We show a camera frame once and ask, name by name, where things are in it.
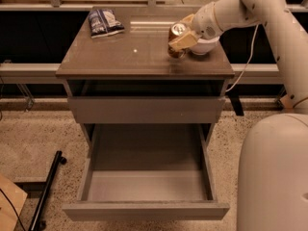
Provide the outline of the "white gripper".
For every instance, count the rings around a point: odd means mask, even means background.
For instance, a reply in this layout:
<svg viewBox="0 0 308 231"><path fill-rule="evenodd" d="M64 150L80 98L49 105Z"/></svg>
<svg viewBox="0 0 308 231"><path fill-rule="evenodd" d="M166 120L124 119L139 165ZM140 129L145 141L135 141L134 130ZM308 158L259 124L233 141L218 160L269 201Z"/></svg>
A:
<svg viewBox="0 0 308 231"><path fill-rule="evenodd" d="M196 45L200 37L214 39L221 35L215 16L214 2L201 7L195 14L187 15L181 21L186 25L192 24L193 31L185 31L169 41L168 46L176 52Z"/></svg>

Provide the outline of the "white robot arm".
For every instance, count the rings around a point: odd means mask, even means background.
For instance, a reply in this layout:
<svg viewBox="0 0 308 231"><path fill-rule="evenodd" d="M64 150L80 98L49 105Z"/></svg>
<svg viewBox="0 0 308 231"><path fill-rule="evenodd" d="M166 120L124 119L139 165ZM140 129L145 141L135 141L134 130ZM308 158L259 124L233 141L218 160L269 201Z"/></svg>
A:
<svg viewBox="0 0 308 231"><path fill-rule="evenodd" d="M218 0L172 25L173 52L233 28L265 30L274 64L247 64L239 78L281 85L284 111L246 134L238 169L237 231L308 231L308 35L286 0Z"/></svg>

